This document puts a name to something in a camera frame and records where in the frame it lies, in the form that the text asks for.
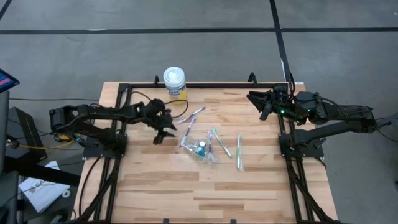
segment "clear plastic bag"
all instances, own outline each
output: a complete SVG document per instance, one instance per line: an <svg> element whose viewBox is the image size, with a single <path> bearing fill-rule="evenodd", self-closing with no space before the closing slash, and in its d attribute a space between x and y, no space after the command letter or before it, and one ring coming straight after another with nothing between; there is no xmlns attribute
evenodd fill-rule
<svg viewBox="0 0 398 224"><path fill-rule="evenodd" d="M182 142L182 147L198 159L212 163L217 162L218 158L211 150L211 142L208 139L194 139L187 136Z"/></svg>

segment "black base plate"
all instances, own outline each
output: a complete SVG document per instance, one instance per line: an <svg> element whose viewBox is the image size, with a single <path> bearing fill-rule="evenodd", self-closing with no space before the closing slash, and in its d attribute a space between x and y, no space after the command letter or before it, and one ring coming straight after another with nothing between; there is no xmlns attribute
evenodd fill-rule
<svg viewBox="0 0 398 224"><path fill-rule="evenodd" d="M85 141L85 149L83 151L83 158L106 157L115 159L124 157L124 153L126 152L127 134L124 134L124 137L119 137L118 141L120 142L119 149L111 151L105 150L103 145L99 143L98 140L87 137L87 140Z"/></svg>
<svg viewBox="0 0 398 224"><path fill-rule="evenodd" d="M279 135L279 144L280 144L280 153L282 157L286 158L297 158L297 157L323 157L323 149L320 146L319 148L311 147L306 148L302 146L296 146L292 148L290 146L290 135L289 134L280 134Z"/></svg>

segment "gray carpet floor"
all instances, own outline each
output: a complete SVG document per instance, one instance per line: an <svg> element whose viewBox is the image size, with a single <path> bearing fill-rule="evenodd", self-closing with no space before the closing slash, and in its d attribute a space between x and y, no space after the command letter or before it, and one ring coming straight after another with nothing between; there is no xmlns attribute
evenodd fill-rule
<svg viewBox="0 0 398 224"><path fill-rule="evenodd" d="M6 0L0 0L0 8ZM398 27L393 0L276 0L281 27ZM273 27L264 0L13 0L0 30ZM283 34L290 70L308 91L376 117L398 110L398 32ZM270 33L0 35L0 67L21 81L11 97L99 98L106 81L151 81L170 66L189 81L284 81ZM77 101L11 101L49 130L47 111ZM398 132L386 128L398 139ZM53 145L52 138L44 143ZM328 138L326 164L339 219L396 223L398 145L379 133ZM51 151L62 159L81 151Z"/></svg>

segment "yellow cable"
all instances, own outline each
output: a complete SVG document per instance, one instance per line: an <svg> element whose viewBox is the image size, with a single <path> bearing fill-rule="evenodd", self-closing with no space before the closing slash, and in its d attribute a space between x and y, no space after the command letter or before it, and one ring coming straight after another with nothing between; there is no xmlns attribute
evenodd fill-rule
<svg viewBox="0 0 398 224"><path fill-rule="evenodd" d="M59 148L68 146L68 145L72 144L73 142L75 142L75 141L70 141L70 142L68 142L66 144L63 144L63 145L60 145L60 146L55 146L55 147L35 147L35 146L27 146L27 145L23 145L23 144L20 144L19 146L20 147L31 148L31 149L59 149Z"/></svg>

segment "toothbrush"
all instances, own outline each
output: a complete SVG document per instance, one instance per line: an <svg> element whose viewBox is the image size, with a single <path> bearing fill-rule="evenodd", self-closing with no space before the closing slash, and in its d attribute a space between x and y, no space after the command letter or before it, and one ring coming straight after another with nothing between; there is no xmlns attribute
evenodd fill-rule
<svg viewBox="0 0 398 224"><path fill-rule="evenodd" d="M227 155L229 156L229 158L232 159L232 155L229 152L228 148L221 142L221 139L218 137L217 135L217 130L215 128L212 128L211 130L213 130L214 136L216 136L218 142L220 143L220 145L223 147L223 149L226 151Z"/></svg>
<svg viewBox="0 0 398 224"><path fill-rule="evenodd" d="M199 112L203 111L204 109L206 109L206 107L202 107L199 110L193 112L190 116L187 116L185 119L182 119L182 120L178 121L178 124L182 124L184 121L190 119L191 117L195 116L196 114L198 114Z"/></svg>
<svg viewBox="0 0 398 224"><path fill-rule="evenodd" d="M191 126L192 126L192 124L193 124L196 120L197 120L197 118L194 117L194 118L192 118L191 123L189 123L187 132L185 132L184 137L181 139L180 147L184 144L184 142L185 142L185 140L186 140L186 138L187 138L187 136L188 136L189 130L191 130Z"/></svg>
<svg viewBox="0 0 398 224"><path fill-rule="evenodd" d="M239 134L238 135L238 148L236 150L236 163L237 163L238 171L242 171L243 170L241 139L242 139L242 136Z"/></svg>

